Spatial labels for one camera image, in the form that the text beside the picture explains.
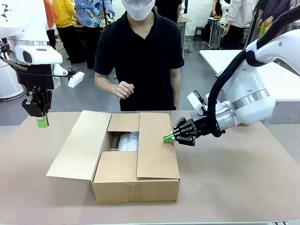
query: person in white shirt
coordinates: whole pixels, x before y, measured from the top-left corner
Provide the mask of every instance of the person in white shirt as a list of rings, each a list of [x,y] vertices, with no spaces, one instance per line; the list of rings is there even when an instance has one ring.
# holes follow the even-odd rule
[[[245,26],[252,20],[256,0],[231,0],[227,26],[223,32],[223,49],[239,49]]]

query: person in blue shirt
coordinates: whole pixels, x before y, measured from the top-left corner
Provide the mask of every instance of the person in blue shirt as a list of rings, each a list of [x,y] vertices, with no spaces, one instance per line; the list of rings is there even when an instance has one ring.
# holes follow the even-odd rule
[[[105,0],[106,13],[115,16],[109,0]],[[100,39],[99,16],[103,13],[102,0],[75,0],[76,18],[83,26],[83,36],[87,54],[87,66],[94,68],[96,50]]]

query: open cardboard box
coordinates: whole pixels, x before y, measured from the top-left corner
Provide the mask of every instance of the open cardboard box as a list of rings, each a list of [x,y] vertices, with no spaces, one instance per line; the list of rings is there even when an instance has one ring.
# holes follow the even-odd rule
[[[138,151],[117,151],[121,132],[139,132]],[[83,111],[47,176],[90,180],[96,201],[176,201],[179,170],[165,113]]]

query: silver metal ring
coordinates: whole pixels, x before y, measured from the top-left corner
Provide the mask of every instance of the silver metal ring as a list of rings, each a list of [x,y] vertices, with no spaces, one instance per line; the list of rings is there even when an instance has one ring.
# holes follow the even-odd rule
[[[260,99],[269,97],[269,93],[267,92],[266,89],[254,92],[248,96],[245,96],[239,100],[236,100],[234,103],[232,103],[232,107],[234,110],[240,109],[241,107],[244,107],[250,103],[256,102]]]

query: hand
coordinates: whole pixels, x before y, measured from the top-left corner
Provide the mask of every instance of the hand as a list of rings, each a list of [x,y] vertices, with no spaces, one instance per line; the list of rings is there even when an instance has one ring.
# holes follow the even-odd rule
[[[113,94],[122,99],[126,99],[127,97],[129,97],[129,95],[133,94],[134,88],[135,87],[133,86],[133,84],[129,84],[126,83],[125,81],[122,81],[118,85],[116,85]]]
[[[223,36],[226,36],[228,31],[229,31],[229,27],[227,26],[227,27],[225,27],[225,29],[223,31]]]
[[[257,28],[258,29],[262,28],[262,24],[263,24],[263,20],[261,19],[257,24]]]
[[[268,27],[273,22],[273,16],[270,16],[266,21],[264,22],[264,25]]]

